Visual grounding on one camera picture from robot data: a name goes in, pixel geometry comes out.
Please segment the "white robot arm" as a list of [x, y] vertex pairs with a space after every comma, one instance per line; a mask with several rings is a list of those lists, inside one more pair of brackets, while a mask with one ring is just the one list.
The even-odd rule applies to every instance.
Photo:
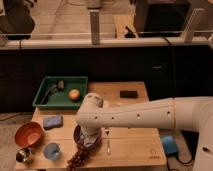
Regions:
[[77, 112], [76, 122], [87, 136], [101, 127], [198, 132], [193, 171], [213, 171], [213, 96], [175, 97], [103, 107], [103, 98], [96, 93], [89, 93]]

